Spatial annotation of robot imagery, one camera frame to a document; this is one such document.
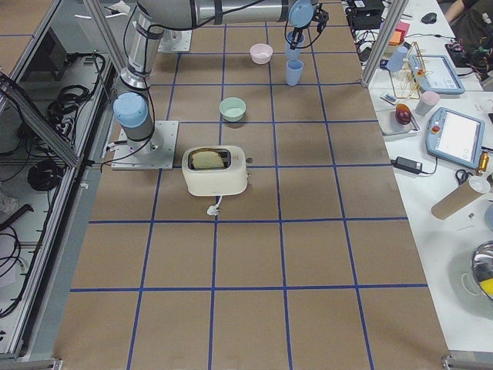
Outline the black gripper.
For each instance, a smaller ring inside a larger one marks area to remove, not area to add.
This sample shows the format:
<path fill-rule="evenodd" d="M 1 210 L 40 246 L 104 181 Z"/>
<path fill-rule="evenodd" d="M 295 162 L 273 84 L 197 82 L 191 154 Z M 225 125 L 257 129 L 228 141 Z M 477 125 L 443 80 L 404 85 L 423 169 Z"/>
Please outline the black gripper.
<path fill-rule="evenodd" d="M 313 22 L 317 23 L 317 32 L 322 33 L 327 27 L 327 23 L 329 22 L 330 16 L 329 13 L 323 9 L 322 4 L 317 4 L 314 7 L 314 16 L 312 18 Z M 290 49 L 298 49 L 301 47 L 303 43 L 303 30 L 302 29 L 294 29 L 292 32 L 289 32 L 289 47 Z"/>

